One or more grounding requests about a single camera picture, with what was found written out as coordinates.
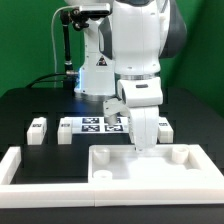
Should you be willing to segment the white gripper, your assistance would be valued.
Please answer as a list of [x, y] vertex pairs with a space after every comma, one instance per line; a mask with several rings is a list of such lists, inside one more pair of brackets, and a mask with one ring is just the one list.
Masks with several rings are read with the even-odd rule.
[[133, 133], [129, 133], [137, 153], [154, 148], [157, 143], [159, 108], [157, 106], [130, 108]]

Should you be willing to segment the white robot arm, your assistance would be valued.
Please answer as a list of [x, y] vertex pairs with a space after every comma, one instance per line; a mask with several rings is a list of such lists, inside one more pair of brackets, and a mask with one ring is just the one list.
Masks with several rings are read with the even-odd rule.
[[163, 102], [159, 60], [175, 56], [186, 40], [176, 0], [64, 1], [73, 7], [73, 27], [84, 31], [75, 94], [101, 100], [111, 125], [126, 116], [136, 150], [153, 148]]

